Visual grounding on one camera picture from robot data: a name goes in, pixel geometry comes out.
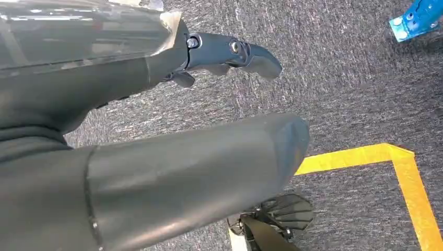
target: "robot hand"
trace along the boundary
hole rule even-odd
[[[235,37],[199,32],[187,35],[184,42],[188,47],[188,61],[182,69],[169,74],[165,82],[191,87],[195,79],[188,72],[201,69],[226,75],[233,67],[258,73],[266,79],[277,78],[282,71],[280,62],[267,49]]]

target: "yellow tape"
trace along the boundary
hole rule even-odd
[[[305,158],[295,175],[392,161],[422,251],[443,250],[440,230],[418,172],[414,153],[382,143]]]

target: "blue object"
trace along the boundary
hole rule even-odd
[[[443,0],[416,0],[400,17],[389,21],[395,38],[402,42],[440,28]]]

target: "transparent plastic cover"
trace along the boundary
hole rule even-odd
[[[174,46],[162,1],[0,0],[0,77],[144,58]]]

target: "gray carpet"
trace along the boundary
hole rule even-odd
[[[410,2],[165,1],[194,31],[233,35],[269,48],[284,66],[271,83],[233,72],[196,74],[192,89],[158,86],[90,114],[71,145],[122,142],[198,129],[269,112],[309,121],[308,155],[389,142],[416,153],[443,227],[443,38],[398,44],[388,20]],[[297,176],[286,188],[317,218],[298,233],[303,250],[419,250],[392,164]],[[223,222],[147,250],[229,250]]]

